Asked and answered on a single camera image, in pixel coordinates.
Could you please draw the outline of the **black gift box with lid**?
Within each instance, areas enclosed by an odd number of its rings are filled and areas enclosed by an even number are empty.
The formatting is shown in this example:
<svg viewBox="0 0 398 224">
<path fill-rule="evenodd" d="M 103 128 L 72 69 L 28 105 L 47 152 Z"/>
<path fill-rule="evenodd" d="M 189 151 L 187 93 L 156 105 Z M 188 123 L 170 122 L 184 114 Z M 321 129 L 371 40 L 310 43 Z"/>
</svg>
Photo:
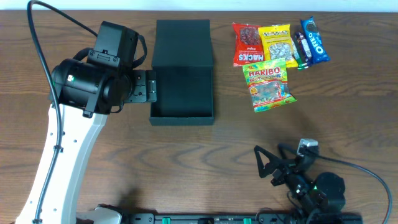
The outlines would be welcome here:
<svg viewBox="0 0 398 224">
<path fill-rule="evenodd" d="M 213 65 L 208 19 L 158 20 L 152 57 L 157 100 L 150 108 L 151 125 L 212 125 Z"/>
</svg>

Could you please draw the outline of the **green Haribo gummy bag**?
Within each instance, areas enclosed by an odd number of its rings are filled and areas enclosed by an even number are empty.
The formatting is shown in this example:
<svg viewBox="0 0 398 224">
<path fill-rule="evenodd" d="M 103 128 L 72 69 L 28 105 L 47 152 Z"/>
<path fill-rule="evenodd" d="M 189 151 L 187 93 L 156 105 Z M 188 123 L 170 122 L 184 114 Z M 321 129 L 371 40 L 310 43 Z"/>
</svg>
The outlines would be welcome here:
<svg viewBox="0 0 398 224">
<path fill-rule="evenodd" d="M 285 58 L 243 65 L 255 113 L 296 102 L 288 88 Z"/>
</svg>

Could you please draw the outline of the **red Hacks candy bag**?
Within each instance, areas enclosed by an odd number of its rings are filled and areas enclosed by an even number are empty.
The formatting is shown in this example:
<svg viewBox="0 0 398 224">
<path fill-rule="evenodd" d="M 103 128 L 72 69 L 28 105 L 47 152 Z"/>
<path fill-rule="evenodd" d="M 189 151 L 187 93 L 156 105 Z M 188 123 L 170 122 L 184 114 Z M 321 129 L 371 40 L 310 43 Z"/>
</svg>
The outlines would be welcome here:
<svg viewBox="0 0 398 224">
<path fill-rule="evenodd" d="M 245 64 L 264 61 L 264 51 L 259 36 L 259 25 L 233 23 L 236 34 L 233 66 L 240 67 Z"/>
</svg>

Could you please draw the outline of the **blue Oreo cookie pack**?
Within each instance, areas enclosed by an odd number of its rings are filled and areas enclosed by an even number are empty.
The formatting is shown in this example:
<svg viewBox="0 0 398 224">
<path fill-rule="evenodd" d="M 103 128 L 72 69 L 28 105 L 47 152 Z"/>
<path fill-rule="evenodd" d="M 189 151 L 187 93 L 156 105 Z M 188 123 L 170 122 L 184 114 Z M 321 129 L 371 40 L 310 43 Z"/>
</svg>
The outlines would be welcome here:
<svg viewBox="0 0 398 224">
<path fill-rule="evenodd" d="M 323 46 L 322 37 L 313 16 L 309 19 L 301 20 L 300 22 L 312 54 L 312 63 L 317 64 L 330 61 L 330 57 Z"/>
</svg>

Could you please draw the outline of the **yellow Hacks candy bag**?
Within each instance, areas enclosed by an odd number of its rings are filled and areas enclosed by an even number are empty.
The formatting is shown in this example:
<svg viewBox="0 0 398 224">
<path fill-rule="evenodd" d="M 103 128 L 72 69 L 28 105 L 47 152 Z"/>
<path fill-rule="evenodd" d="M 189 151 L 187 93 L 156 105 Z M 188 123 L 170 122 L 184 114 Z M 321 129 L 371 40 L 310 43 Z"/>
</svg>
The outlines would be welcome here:
<svg viewBox="0 0 398 224">
<path fill-rule="evenodd" d="M 279 24 L 258 28 L 264 50 L 264 60 L 284 58 L 287 68 L 297 68 L 294 48 L 290 36 L 290 24 Z"/>
</svg>

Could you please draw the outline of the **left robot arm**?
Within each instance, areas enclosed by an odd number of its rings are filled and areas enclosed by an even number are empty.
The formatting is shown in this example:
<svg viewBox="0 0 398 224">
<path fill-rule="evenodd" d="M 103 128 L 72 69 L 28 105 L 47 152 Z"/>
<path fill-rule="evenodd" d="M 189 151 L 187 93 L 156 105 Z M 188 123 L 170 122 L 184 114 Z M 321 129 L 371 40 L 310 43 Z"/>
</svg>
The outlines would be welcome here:
<svg viewBox="0 0 398 224">
<path fill-rule="evenodd" d="M 57 65 L 44 151 L 18 223 L 126 223 L 119 209 L 100 205 L 76 210 L 81 184 L 96 139 L 111 113 L 126 103 L 152 103 L 155 73 L 142 70 L 138 32 L 110 22 L 100 26 L 95 46 Z"/>
</svg>

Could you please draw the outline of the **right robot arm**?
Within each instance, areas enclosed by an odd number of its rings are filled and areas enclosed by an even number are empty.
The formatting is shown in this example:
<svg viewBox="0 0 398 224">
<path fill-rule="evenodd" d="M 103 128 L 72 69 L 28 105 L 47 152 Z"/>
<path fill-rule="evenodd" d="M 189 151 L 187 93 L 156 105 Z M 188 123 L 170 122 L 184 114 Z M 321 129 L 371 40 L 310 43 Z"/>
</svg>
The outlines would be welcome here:
<svg viewBox="0 0 398 224">
<path fill-rule="evenodd" d="M 320 174 L 310 180 L 305 172 L 312 166 L 319 155 L 317 143 L 300 143 L 294 151 L 295 158 L 286 158 L 284 151 L 292 149 L 286 144 L 279 144 L 281 157 L 260 146 L 254 147 L 259 176 L 272 176 L 274 187 L 286 185 L 291 196 L 298 204 L 287 215 L 284 223 L 343 223 L 341 209 L 345 206 L 345 183 L 338 175 L 331 172 Z"/>
</svg>

